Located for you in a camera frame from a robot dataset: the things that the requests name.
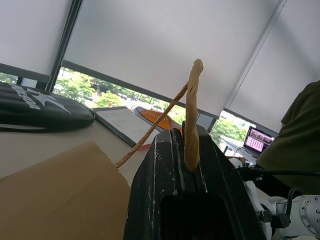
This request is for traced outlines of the black window post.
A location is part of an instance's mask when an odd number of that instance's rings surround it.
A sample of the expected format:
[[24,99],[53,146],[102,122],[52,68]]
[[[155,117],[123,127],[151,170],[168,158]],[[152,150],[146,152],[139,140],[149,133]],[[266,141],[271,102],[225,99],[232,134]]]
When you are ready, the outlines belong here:
[[70,10],[66,19],[66,23],[61,35],[60,42],[59,42],[59,46],[57,49],[57,53],[55,56],[55,60],[53,63],[50,80],[48,81],[45,88],[46,91],[52,92],[54,89],[54,86],[56,84],[56,81],[60,72],[60,68],[62,66],[62,61],[64,59],[82,3],[83,3],[83,0],[72,0]]

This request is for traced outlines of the black racket bag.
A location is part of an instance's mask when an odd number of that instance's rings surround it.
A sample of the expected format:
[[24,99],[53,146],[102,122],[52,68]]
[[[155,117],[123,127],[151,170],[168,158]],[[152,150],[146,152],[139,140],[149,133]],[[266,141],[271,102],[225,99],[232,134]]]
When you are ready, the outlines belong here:
[[83,104],[44,90],[0,82],[0,132],[57,133],[90,127]]

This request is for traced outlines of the person in olive shirt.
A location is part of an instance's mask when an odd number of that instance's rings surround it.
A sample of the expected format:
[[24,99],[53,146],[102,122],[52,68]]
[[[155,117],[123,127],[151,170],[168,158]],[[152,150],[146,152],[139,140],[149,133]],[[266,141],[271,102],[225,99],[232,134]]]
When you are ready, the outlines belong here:
[[[320,80],[297,95],[281,120],[278,136],[258,157],[256,167],[320,173]],[[293,187],[305,195],[320,195],[320,176],[264,176],[255,184],[269,196],[285,198]]]

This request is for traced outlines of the orange canvas sneaker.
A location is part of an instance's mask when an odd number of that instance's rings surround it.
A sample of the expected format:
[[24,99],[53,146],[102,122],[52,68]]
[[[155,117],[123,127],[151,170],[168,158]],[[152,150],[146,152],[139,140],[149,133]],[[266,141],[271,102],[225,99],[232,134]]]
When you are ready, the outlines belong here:
[[[159,111],[145,109],[141,106],[137,106],[132,110],[132,112],[151,126],[162,115],[162,113]],[[159,132],[169,129],[179,129],[180,133],[183,133],[182,126],[171,119],[171,117],[168,115],[163,117],[155,129]]]

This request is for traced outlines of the brown paper bag with handle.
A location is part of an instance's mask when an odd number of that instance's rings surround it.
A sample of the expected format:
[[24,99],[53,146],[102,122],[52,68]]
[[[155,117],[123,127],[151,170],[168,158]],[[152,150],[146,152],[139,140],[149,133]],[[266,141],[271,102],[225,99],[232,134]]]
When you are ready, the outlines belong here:
[[0,240],[119,240],[130,197],[119,168],[164,117],[116,163],[86,143],[0,179]]

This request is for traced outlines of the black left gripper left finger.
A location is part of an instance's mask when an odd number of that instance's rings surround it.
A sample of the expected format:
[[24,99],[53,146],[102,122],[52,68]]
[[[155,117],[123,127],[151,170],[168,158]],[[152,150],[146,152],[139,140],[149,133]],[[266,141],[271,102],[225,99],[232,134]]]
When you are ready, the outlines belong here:
[[161,240],[162,201],[176,202],[197,191],[184,161],[181,131],[157,134],[132,180],[123,240]]

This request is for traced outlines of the open laptop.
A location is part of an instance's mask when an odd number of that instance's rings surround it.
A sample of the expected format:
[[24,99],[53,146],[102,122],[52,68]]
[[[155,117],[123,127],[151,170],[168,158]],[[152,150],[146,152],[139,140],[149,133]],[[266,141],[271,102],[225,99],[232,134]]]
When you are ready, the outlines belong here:
[[250,126],[243,147],[255,158],[273,142],[275,138],[271,135]]

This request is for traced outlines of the black clipboard with white paper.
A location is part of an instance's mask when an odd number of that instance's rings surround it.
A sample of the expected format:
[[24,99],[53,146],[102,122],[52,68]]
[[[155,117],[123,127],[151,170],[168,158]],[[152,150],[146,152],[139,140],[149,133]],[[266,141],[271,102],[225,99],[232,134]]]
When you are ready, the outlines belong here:
[[125,106],[93,109],[96,121],[110,130],[130,147],[134,147],[151,128]]

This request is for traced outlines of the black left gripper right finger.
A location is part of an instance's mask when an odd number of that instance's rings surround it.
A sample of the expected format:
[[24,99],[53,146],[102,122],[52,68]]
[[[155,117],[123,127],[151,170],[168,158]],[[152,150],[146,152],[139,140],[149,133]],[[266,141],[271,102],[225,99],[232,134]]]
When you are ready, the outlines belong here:
[[187,197],[191,211],[188,230],[196,240],[266,240],[265,227],[257,217],[261,205],[254,206],[235,166],[213,142],[209,133],[196,127],[199,160],[194,171],[195,195]]

